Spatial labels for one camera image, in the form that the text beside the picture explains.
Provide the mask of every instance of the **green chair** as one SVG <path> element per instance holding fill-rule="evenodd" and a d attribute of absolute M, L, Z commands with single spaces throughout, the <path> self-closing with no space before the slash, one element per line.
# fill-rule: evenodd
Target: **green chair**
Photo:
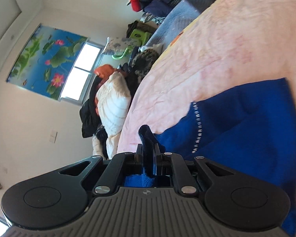
<path fill-rule="evenodd" d="M 148 42 L 148 40 L 151 38 L 152 33 L 144 32 L 139 29 L 134 29 L 132 34 L 130 35 L 130 38 L 139 40 L 139 46 L 144 46 Z M 112 58 L 115 60 L 120 60 L 124 58 L 125 56 L 130 56 L 134 50 L 134 46 L 129 45 L 126 47 L 124 53 L 121 56 L 112 55 Z"/>

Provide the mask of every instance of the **logo emblem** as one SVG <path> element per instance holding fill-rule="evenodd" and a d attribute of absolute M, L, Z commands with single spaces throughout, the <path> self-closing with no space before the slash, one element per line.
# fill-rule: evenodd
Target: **logo emblem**
<path fill-rule="evenodd" d="M 149 194 L 151 194 L 151 191 L 149 191 L 149 190 L 146 189 L 146 190 L 143 191 L 143 194 L 144 195 L 149 195 Z"/>

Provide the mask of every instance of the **black mount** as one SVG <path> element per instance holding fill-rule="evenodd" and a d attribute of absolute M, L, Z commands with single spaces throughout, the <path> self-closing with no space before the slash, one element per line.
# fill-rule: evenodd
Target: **black mount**
<path fill-rule="evenodd" d="M 143 170 L 157 188 L 197 200 L 212 219 L 231 229 L 260 232 L 279 227 L 290 208 L 287 194 L 270 183 L 202 156 L 184 161 L 179 154 L 160 153 L 157 144 L 147 158 L 139 144 L 136 153 L 119 153 L 110 161 L 92 156 L 18 183 L 4 194 L 2 211 L 10 225 L 59 228 L 81 218 L 98 198 L 116 195 L 126 176 Z"/>

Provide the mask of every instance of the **gray blanket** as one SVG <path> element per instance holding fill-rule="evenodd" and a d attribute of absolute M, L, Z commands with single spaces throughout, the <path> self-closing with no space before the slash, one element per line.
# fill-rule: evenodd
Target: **gray blanket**
<path fill-rule="evenodd" d="M 211 4 L 211 0 L 182 0 L 168 14 L 146 45 L 163 43 L 162 51 L 166 50 L 176 36 Z"/>

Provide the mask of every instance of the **white pillow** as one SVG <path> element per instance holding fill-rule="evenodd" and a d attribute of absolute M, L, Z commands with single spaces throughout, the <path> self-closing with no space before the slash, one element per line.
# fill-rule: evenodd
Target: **white pillow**
<path fill-rule="evenodd" d="M 106 140 L 106 151 L 108 153 L 109 160 L 117 153 L 118 142 L 121 137 L 121 132 L 113 137 L 108 137 Z"/>
<path fill-rule="evenodd" d="M 108 137 L 122 131 L 129 105 L 130 91 L 121 73 L 114 72 L 96 93 L 97 109 Z"/>
<path fill-rule="evenodd" d="M 92 137 L 92 146 L 93 146 L 93 155 L 100 155 L 103 157 L 103 160 L 105 160 L 105 157 L 103 155 L 103 147 L 99 139 L 95 136 L 95 134 Z"/>

